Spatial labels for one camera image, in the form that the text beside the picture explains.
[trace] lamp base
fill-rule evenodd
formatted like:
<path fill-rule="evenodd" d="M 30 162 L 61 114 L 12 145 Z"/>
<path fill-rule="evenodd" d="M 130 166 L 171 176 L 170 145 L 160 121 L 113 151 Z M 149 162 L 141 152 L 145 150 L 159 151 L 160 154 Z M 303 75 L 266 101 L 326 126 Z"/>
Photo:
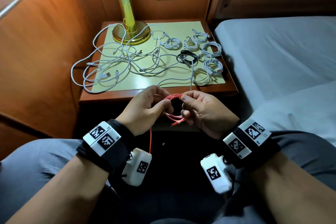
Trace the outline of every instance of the lamp base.
<path fill-rule="evenodd" d="M 141 32 L 145 26 L 147 26 L 146 23 L 141 22 L 141 21 L 135 21 L 135 25 L 136 25 L 136 33 L 130 34 L 130 33 L 126 33 L 125 39 L 123 44 L 127 44 L 129 42 L 130 39 L 132 39 L 135 35 L 137 35 L 139 32 Z M 125 30 L 122 26 L 117 25 L 114 27 L 113 29 L 113 39 L 118 42 L 121 43 L 123 36 L 125 34 Z M 151 29 L 149 27 L 147 27 L 142 33 L 141 35 L 138 35 L 136 38 L 134 38 L 131 42 L 129 42 L 129 45 L 136 45 L 136 44 L 141 44 L 145 41 L 147 41 L 151 36 Z"/>

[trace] brass lamp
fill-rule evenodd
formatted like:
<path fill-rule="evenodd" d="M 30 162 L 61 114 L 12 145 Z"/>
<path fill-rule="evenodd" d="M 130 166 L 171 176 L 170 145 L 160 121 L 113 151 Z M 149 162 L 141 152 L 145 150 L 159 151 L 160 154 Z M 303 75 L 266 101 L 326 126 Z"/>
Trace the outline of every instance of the brass lamp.
<path fill-rule="evenodd" d="M 147 24 L 141 21 L 136 21 L 134 19 L 131 0 L 119 0 L 119 4 L 123 15 L 123 24 L 126 29 L 126 36 L 123 44 L 126 44 L 129 42 L 130 39 L 138 35 L 144 29 L 144 27 L 147 26 Z M 125 31 L 122 26 L 117 25 L 114 27 L 113 38 L 115 39 L 116 42 L 121 43 L 124 34 Z M 139 36 L 134 38 L 129 44 L 135 45 L 143 43 L 146 40 L 148 40 L 150 36 L 151 36 L 151 30 L 149 27 L 147 27 Z"/>

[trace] leg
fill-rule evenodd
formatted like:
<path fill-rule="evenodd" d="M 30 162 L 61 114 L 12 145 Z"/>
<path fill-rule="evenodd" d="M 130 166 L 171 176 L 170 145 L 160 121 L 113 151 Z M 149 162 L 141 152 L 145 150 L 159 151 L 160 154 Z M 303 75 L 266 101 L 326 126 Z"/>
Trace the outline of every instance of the leg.
<path fill-rule="evenodd" d="M 297 131 L 279 131 L 273 136 L 288 158 L 336 191 L 336 148 L 333 145 L 317 135 Z M 244 171 L 239 170 L 237 176 L 244 177 Z M 230 198 L 221 216 L 216 224 L 275 223 L 248 179 Z"/>
<path fill-rule="evenodd" d="M 80 141 L 40 139 L 1 162 L 0 223 L 5 223 L 76 154 Z"/>

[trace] wooden nightstand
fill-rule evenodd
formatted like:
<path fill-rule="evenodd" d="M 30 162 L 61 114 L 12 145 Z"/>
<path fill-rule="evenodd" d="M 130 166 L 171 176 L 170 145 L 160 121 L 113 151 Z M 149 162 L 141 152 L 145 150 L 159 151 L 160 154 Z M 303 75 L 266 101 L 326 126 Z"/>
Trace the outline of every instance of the wooden nightstand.
<path fill-rule="evenodd" d="M 159 21 L 144 21 L 146 23 L 160 23 L 160 22 L 187 22 L 187 21 L 200 21 L 204 32 L 207 32 L 210 35 L 209 41 L 214 41 L 213 36 L 210 32 L 210 29 L 204 19 L 190 19 L 190 20 L 159 20 Z M 102 28 L 106 27 L 109 24 L 113 24 L 116 22 L 104 22 Z M 101 46 L 104 44 L 105 37 L 107 31 L 104 31 L 99 37 L 97 41 L 97 46 Z M 217 51 L 216 47 L 212 47 L 212 51 Z M 92 61 L 96 61 L 100 59 L 100 53 L 97 51 L 94 53 Z M 211 84 L 206 86 L 193 86 L 193 90 L 199 90 L 202 92 L 206 92 L 209 94 L 217 95 L 217 96 L 232 96 L 238 93 L 238 90 L 235 86 L 235 83 L 232 80 L 230 72 L 228 71 L 226 64 L 222 58 L 219 59 L 223 64 L 224 72 L 223 77 L 225 79 L 225 83 L 222 84 Z M 89 73 L 93 71 L 94 68 L 91 67 L 89 69 Z M 179 86 L 179 87 L 166 87 L 165 88 L 169 93 L 183 93 L 190 90 L 188 86 Z M 106 91 L 100 94 L 90 94 L 83 90 L 79 103 L 93 103 L 96 101 L 124 101 L 131 100 L 135 95 L 137 95 L 141 90 L 117 90 L 117 91 Z"/>

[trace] paper sheet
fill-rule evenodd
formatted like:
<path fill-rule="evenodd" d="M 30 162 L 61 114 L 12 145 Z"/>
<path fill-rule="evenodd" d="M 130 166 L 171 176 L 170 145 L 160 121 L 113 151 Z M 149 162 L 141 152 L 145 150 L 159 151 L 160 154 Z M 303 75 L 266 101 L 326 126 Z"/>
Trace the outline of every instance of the paper sheet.
<path fill-rule="evenodd" d="M 201 25 L 201 22 L 169 22 L 169 23 L 149 23 L 149 25 L 159 25 L 161 26 L 164 31 L 170 36 L 180 39 L 181 41 L 185 40 L 187 36 L 192 37 L 194 35 L 192 29 L 195 29 L 197 32 L 204 32 L 204 29 Z M 157 26 L 150 26 L 150 29 L 154 33 L 154 37 L 161 37 L 162 30 Z M 112 36 L 112 30 L 113 27 L 110 27 L 107 31 L 105 43 L 111 43 L 115 42 Z M 152 37 L 147 40 L 145 43 L 135 45 L 134 47 L 137 49 L 137 51 L 142 50 L 142 53 L 150 52 L 155 47 L 156 40 Z M 118 50 L 117 53 L 113 55 L 113 52 L 118 47 L 117 44 L 109 44 L 103 48 L 103 55 L 109 56 L 109 57 L 117 57 L 121 54 L 121 51 Z M 183 48 L 179 49 L 178 51 L 170 51 L 166 48 L 161 46 L 160 53 L 163 54 L 180 54 L 181 50 Z M 201 51 L 198 50 L 194 52 L 197 55 L 200 55 Z M 111 60 L 112 58 L 108 58 L 106 56 L 101 56 L 101 60 Z M 202 57 L 201 60 L 199 60 L 195 65 L 194 69 L 196 68 L 202 68 L 203 67 L 203 61 L 204 57 Z M 153 71 L 161 71 L 164 68 L 166 68 L 169 65 L 172 65 L 176 63 L 176 57 L 173 56 L 163 56 L 161 58 L 161 61 L 159 63 L 159 66 Z M 136 62 L 137 65 L 140 68 L 147 68 L 153 65 L 153 60 L 150 56 L 144 57 L 143 59 Z M 115 76 L 116 70 L 121 73 L 127 66 L 127 63 L 125 62 L 119 62 L 114 63 L 109 69 L 107 69 L 105 72 L 109 72 L 111 76 Z M 131 65 L 132 71 L 139 72 L 139 69 L 135 65 Z M 158 74 L 158 75 L 138 75 L 131 73 L 128 69 L 120 75 L 118 83 L 110 90 L 136 90 L 136 89 L 144 89 L 151 85 L 157 85 L 160 81 L 167 79 L 167 78 L 178 78 L 178 79 L 188 79 L 191 76 L 191 69 L 187 67 L 185 64 L 178 63 L 177 65 L 173 66 L 172 68 Z M 195 79 L 201 80 L 205 78 L 205 74 L 195 74 Z M 109 86 L 112 86 L 115 83 L 115 80 L 112 80 L 110 82 L 100 82 L 93 86 L 92 91 L 97 92 L 106 89 Z M 216 75 L 211 76 L 211 82 L 209 84 L 217 84 L 217 83 L 225 83 L 223 76 Z M 176 87 L 176 86 L 190 86 L 190 80 L 167 80 L 160 84 L 160 87 Z"/>

